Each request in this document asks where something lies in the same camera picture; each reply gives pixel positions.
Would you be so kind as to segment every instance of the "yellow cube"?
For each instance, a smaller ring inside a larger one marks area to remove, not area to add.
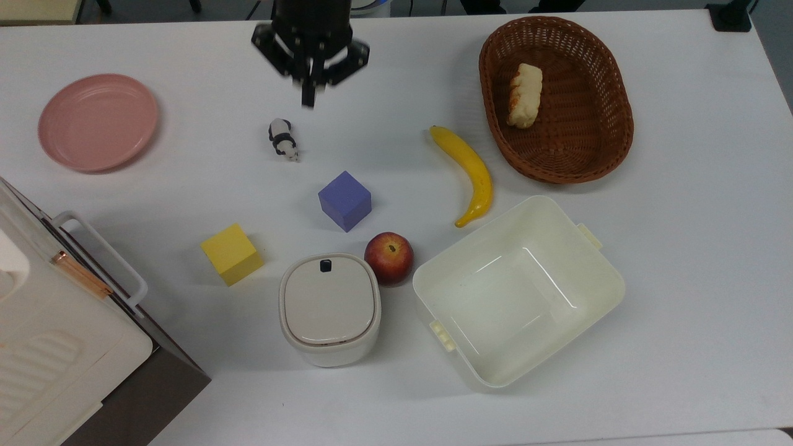
[[[244,279],[264,264],[239,223],[205,240],[201,249],[228,286]]]

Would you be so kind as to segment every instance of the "banana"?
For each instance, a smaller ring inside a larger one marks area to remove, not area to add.
[[[468,210],[454,223],[458,228],[468,225],[473,219],[485,215],[493,199],[493,183],[482,158],[451,130],[433,125],[430,134],[435,143],[460,164],[471,178],[473,195]]]

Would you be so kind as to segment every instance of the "brown basket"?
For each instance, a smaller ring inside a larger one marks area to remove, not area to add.
[[[509,82],[520,63],[542,70],[537,120],[507,125]],[[583,183],[613,171],[634,135],[614,56],[595,35],[557,17],[524,17],[498,28],[479,56],[485,111],[504,158],[546,183]]]

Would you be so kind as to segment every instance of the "panda figurine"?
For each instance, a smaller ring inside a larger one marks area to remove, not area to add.
[[[275,152],[286,156],[289,161],[297,161],[297,143],[292,138],[292,124],[286,119],[275,119],[270,123],[270,140]]]

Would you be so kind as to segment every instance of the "bread roll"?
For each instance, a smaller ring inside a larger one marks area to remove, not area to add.
[[[507,124],[518,129],[528,129],[537,119],[542,91],[542,70],[521,63],[509,83],[509,118]]]

